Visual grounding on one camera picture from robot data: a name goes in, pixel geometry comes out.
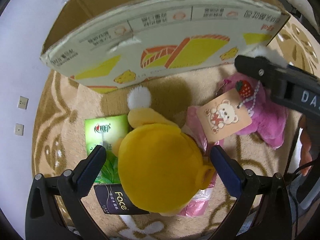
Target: blue gripper pad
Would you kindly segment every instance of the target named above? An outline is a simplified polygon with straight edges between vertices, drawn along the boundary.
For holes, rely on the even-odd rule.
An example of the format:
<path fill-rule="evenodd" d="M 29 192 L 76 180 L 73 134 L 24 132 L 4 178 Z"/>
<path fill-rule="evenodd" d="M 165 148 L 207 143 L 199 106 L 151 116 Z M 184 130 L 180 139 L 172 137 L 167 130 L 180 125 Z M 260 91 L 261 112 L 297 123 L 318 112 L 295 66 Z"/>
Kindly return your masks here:
<path fill-rule="evenodd" d="M 77 190 L 77 196 L 79 198 L 89 194 L 94 180 L 106 162 L 106 158 L 106 149 L 101 145 L 96 145 L 89 156 L 86 159 L 81 160 L 75 167 L 73 170 L 74 175 L 72 177 L 72 182 Z"/>
<path fill-rule="evenodd" d="M 230 196 L 239 198 L 245 182 L 244 170 L 236 160 L 231 159 L 221 146 L 213 146 L 210 160 Z"/>

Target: white pom-pom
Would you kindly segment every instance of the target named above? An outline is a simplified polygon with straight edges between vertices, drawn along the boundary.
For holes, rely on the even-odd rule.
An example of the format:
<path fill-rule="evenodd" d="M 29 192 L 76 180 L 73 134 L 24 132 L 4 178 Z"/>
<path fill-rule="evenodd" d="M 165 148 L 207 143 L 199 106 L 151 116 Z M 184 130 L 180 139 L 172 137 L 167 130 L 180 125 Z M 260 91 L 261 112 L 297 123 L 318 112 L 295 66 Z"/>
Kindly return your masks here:
<path fill-rule="evenodd" d="M 278 51 L 270 49 L 265 46 L 259 46 L 255 48 L 254 50 L 248 52 L 246 56 L 249 56 L 249 57 L 262 56 L 262 57 L 265 57 L 270 62 L 277 64 L 281 67 L 287 67 L 287 64 L 288 64 L 287 61 L 283 57 L 281 57 Z"/>
<path fill-rule="evenodd" d="M 147 108 L 151 106 L 151 94 L 148 88 L 138 86 L 128 94 L 128 107 L 130 110 L 135 108 Z"/>

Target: pink plastic bag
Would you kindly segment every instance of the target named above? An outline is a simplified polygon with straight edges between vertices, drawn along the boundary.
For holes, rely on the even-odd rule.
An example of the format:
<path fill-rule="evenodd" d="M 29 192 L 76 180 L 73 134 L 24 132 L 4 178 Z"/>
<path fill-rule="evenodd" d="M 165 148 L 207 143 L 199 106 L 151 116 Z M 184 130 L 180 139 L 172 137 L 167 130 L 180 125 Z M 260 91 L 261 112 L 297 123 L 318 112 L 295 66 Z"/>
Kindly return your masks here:
<path fill-rule="evenodd" d="M 213 145 L 208 145 L 201 123 L 196 115 L 199 106 L 190 106 L 187 109 L 186 123 L 182 127 L 182 131 L 191 136 L 197 143 L 198 147 L 203 152 L 204 159 L 210 160 L 210 150 Z M 223 145 L 223 140 L 216 142 L 214 145 Z M 179 213 L 179 216 L 196 217 L 204 214 L 208 206 L 212 189 L 215 186 L 217 173 L 212 177 L 209 187 L 204 190 L 199 190 L 193 196 L 189 204 Z"/>

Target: beige carpet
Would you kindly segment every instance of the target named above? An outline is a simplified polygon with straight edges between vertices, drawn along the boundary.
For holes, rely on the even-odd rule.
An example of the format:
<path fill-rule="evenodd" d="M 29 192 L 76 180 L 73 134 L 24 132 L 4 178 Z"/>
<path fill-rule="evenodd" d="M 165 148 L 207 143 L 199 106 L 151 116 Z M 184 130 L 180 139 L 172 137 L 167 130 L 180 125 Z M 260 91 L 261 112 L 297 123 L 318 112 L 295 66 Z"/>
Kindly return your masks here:
<path fill-rule="evenodd" d="M 317 55 L 320 45 L 295 19 L 291 18 L 269 45 L 288 62 L 320 76 Z M 233 65 L 177 74 L 143 83 L 152 94 L 152 108 L 182 126 L 188 106 L 203 105 L 213 99 L 218 81 L 235 71 Z M 128 113 L 126 104 L 130 88 L 98 94 L 57 72 L 51 72 L 45 84 L 34 126 L 32 143 L 33 175 L 60 175 L 86 158 L 84 120 Z M 272 150 L 256 135 L 231 136 L 224 149 L 244 168 L 259 175 L 284 172 L 289 149 L 300 114 L 290 111 L 282 147 Z M 230 198 L 218 178 L 205 215 L 196 218 L 162 217 L 159 214 L 116 216 L 102 212 L 94 191 L 82 199 L 91 216 L 107 234 L 129 239 L 197 239 L 214 231 L 232 207 Z M 70 223 L 66 208 L 58 199 L 61 212 Z"/>

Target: pink plush bear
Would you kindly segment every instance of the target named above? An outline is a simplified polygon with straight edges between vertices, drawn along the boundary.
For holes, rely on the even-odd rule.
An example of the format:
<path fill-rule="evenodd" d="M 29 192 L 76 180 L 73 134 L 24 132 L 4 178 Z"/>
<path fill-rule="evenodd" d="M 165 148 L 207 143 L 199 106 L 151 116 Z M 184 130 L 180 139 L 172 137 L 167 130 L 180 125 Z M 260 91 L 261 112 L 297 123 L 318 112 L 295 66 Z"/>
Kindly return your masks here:
<path fill-rule="evenodd" d="M 223 93 L 236 88 L 241 95 L 240 97 L 244 100 L 245 97 L 250 94 L 253 95 L 257 84 L 257 80 L 237 72 L 226 78 L 219 84 L 219 87 L 223 85 Z M 244 103 L 244 105 L 247 109 L 250 109 L 253 105 L 253 100 Z M 279 148 L 284 142 L 284 127 L 288 117 L 288 110 L 284 106 L 273 103 L 269 99 L 262 84 L 260 84 L 259 91 L 256 94 L 256 102 L 251 111 L 251 115 L 252 124 L 238 131 L 236 134 L 245 135 L 258 132 L 270 147 L 273 149 Z"/>

